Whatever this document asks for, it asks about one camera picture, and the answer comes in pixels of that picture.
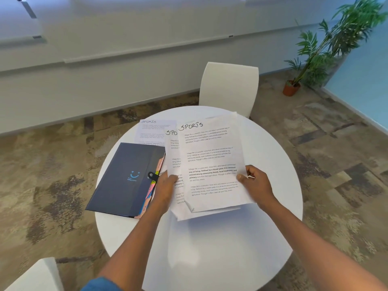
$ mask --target forearm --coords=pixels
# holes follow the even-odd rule
[[[375,276],[310,230],[280,203],[265,209],[321,291],[387,288]]]
[[[163,210],[156,204],[138,221],[123,244],[99,273],[124,291],[140,291],[148,256]]]

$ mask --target smiley face logo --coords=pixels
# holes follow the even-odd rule
[[[131,178],[137,178],[139,175],[140,175],[140,172],[138,171],[137,172],[137,176],[133,176],[132,174],[134,173],[134,171],[132,171],[132,173],[131,173]]]

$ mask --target potted plant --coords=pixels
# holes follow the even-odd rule
[[[385,21],[388,12],[380,12],[383,4],[378,0],[356,0],[354,4],[342,5],[333,16],[342,14],[341,19],[329,29],[327,22],[319,24],[319,29],[325,32],[325,37],[318,46],[317,34],[311,31],[300,34],[301,46],[298,55],[306,55],[307,59],[302,68],[299,58],[286,60],[298,74],[293,80],[287,81],[283,93],[294,95],[303,82],[307,86],[321,85],[327,78],[327,69],[335,62],[339,55],[343,56],[359,47],[359,42],[367,41],[372,29]]]

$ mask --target light blue wall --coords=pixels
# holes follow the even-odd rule
[[[388,130],[388,20],[349,54],[326,89]]]

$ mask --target blue sleeve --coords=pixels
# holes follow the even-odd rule
[[[97,279],[90,280],[88,284],[81,291],[122,291],[116,284],[99,277]]]

